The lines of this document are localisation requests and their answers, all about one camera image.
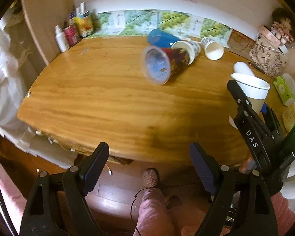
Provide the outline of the brown sleeve paper cup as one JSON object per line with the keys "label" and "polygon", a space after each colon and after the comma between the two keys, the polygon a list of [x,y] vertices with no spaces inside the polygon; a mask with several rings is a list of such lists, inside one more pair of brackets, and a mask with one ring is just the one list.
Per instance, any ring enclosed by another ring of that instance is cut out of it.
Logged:
{"label": "brown sleeve paper cup", "polygon": [[232,73],[231,78],[235,80],[252,104],[253,110],[259,115],[271,88],[270,84],[256,76]]}

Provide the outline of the plain white paper cup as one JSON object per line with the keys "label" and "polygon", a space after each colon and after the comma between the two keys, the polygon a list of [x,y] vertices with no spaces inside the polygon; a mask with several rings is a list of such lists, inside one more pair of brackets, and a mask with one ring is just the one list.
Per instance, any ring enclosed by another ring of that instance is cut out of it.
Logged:
{"label": "plain white paper cup", "polygon": [[244,62],[236,62],[233,66],[233,70],[236,74],[244,74],[244,75],[250,75],[255,76],[250,67],[245,64]]}

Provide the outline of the small white paper cup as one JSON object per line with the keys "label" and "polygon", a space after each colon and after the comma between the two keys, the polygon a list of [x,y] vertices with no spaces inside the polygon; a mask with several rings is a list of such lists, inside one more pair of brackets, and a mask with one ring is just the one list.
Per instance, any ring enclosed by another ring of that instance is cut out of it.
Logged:
{"label": "small white paper cup", "polygon": [[219,60],[224,54],[224,47],[217,41],[212,40],[210,37],[201,39],[200,44],[204,49],[204,54],[209,60]]}

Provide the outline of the white patterned paper cup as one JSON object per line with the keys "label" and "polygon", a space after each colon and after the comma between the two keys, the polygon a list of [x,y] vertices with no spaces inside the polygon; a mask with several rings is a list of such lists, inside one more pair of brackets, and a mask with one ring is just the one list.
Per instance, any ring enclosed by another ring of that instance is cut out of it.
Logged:
{"label": "white patterned paper cup", "polygon": [[187,51],[189,55],[189,63],[193,63],[195,58],[200,54],[201,52],[201,46],[198,42],[196,41],[176,41],[172,46],[172,48],[178,49],[184,49]]}

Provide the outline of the red patterned plastic cup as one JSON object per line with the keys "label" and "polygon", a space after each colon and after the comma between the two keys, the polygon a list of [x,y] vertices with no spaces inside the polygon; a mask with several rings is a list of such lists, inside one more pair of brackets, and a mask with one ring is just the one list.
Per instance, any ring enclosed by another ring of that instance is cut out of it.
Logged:
{"label": "red patterned plastic cup", "polygon": [[142,52],[141,70],[151,83],[163,85],[171,75],[184,69],[190,61],[185,49],[149,46]]}

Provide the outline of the blue plastic cup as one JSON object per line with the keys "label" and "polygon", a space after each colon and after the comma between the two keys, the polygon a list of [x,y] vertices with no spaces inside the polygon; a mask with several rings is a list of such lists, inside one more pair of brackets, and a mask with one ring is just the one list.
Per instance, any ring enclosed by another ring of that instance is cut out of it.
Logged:
{"label": "blue plastic cup", "polygon": [[171,48],[180,39],[160,29],[154,29],[147,35],[147,42],[152,46]]}

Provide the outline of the black pen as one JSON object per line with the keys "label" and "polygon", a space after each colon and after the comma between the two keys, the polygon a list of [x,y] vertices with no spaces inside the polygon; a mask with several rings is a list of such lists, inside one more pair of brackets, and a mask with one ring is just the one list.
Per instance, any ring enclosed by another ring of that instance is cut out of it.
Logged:
{"label": "black pen", "polygon": [[248,62],[248,64],[252,67],[254,67],[256,70],[260,71],[261,73],[265,74],[265,71],[263,71],[261,68],[259,68],[257,65],[255,65],[254,63],[252,62]]}

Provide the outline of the green tissue pack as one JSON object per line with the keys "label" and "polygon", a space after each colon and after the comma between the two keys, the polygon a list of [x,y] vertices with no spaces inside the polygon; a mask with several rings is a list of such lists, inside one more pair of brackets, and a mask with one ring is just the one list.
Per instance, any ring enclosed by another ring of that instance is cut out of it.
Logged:
{"label": "green tissue pack", "polygon": [[284,73],[278,76],[273,84],[284,106],[289,107],[295,102],[295,81],[291,75]]}

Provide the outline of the patterned fabric bag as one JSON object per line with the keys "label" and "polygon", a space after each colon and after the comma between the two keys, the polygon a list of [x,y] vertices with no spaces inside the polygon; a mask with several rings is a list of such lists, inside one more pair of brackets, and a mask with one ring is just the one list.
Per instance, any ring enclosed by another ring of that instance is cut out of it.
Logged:
{"label": "patterned fabric bag", "polygon": [[276,78],[283,72],[288,60],[260,32],[257,34],[255,45],[249,51],[249,56],[258,68],[272,78]]}

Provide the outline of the brown cardboard sheet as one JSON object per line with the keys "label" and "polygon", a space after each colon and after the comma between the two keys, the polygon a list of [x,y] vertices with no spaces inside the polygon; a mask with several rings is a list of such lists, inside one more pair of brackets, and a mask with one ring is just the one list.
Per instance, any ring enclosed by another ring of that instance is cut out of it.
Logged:
{"label": "brown cardboard sheet", "polygon": [[249,59],[249,52],[254,47],[255,41],[241,32],[233,29],[228,39],[229,50],[237,55]]}

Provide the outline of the pink box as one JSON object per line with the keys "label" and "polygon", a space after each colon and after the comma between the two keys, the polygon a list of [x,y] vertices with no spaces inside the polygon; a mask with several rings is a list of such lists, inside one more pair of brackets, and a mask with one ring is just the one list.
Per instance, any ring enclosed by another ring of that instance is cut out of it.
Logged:
{"label": "pink box", "polygon": [[277,49],[280,47],[280,40],[265,25],[262,25],[262,27],[260,27],[259,33],[263,37],[265,37],[272,44],[273,47]]}

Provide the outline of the green leaf poster strip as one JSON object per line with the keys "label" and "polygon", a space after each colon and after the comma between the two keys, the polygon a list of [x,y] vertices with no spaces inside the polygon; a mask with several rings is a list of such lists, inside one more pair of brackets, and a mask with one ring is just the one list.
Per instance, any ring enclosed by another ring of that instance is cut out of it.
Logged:
{"label": "green leaf poster strip", "polygon": [[106,36],[147,36],[160,29],[183,39],[210,37],[228,47],[232,28],[194,14],[168,10],[123,10],[96,15],[100,29],[90,38]]}

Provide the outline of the pink slipper foot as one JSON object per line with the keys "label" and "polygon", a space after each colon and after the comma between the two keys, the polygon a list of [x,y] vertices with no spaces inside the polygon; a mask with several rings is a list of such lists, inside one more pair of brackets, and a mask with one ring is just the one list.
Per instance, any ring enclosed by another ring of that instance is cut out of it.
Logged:
{"label": "pink slipper foot", "polygon": [[145,188],[156,188],[159,184],[158,172],[155,168],[148,168],[143,172],[143,186]]}

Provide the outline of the white cloth on chair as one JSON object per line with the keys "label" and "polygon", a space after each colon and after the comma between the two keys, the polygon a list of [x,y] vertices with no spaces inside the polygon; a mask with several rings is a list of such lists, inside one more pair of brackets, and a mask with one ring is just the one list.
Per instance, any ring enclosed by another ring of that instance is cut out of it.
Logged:
{"label": "white cloth on chair", "polygon": [[26,123],[17,119],[17,111],[28,96],[30,81],[37,77],[30,63],[33,49],[24,44],[26,34],[13,41],[9,31],[24,22],[23,13],[8,10],[0,19],[0,135],[20,149],[28,149],[35,136]]}

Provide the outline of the yellow label bottle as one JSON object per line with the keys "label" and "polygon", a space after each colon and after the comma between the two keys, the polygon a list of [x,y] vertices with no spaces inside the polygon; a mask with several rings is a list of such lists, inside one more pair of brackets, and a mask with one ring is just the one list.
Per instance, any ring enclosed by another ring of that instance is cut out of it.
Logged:
{"label": "yellow label bottle", "polygon": [[80,3],[80,7],[76,8],[74,22],[77,25],[79,34],[82,38],[91,35],[94,31],[90,12],[86,10],[85,3]]}

